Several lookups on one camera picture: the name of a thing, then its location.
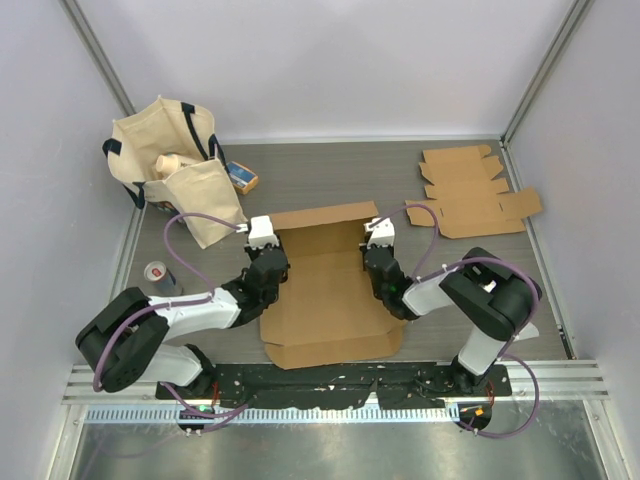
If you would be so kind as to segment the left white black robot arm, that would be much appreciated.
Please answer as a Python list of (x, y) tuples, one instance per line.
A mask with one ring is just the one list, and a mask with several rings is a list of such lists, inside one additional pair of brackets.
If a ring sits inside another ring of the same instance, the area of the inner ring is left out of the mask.
[(258, 318), (279, 297), (289, 262), (281, 246), (246, 249), (251, 263), (212, 292), (178, 297), (147, 296), (138, 287), (115, 297), (76, 336), (75, 345), (99, 379), (99, 389), (120, 392), (138, 381), (157, 384), (188, 399), (213, 393), (216, 370), (195, 345), (171, 346), (177, 337), (232, 329)]

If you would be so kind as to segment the white plastic packet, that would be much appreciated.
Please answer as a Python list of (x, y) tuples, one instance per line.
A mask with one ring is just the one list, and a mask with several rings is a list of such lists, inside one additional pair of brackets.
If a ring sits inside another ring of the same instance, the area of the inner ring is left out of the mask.
[(540, 335), (538, 328), (532, 323), (527, 323), (520, 332), (514, 336), (514, 341), (525, 341), (537, 338)]

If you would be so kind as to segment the large brown cardboard box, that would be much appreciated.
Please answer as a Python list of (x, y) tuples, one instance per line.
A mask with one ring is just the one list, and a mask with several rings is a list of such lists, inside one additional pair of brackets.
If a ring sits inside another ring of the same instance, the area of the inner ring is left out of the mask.
[(395, 355), (405, 321), (374, 297), (359, 250), (372, 201), (274, 213), (290, 269), (260, 318), (269, 359), (285, 370)]

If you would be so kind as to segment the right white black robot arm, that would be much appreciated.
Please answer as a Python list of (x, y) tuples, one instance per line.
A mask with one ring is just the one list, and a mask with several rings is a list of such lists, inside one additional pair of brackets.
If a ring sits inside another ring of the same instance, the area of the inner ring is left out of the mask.
[(405, 275), (391, 246), (363, 245), (360, 250), (374, 297), (395, 318), (414, 321), (455, 306), (473, 324), (448, 368), (446, 392), (477, 393), (488, 382), (495, 361), (521, 332), (535, 334), (529, 323), (542, 299), (541, 287), (480, 247), (420, 279)]

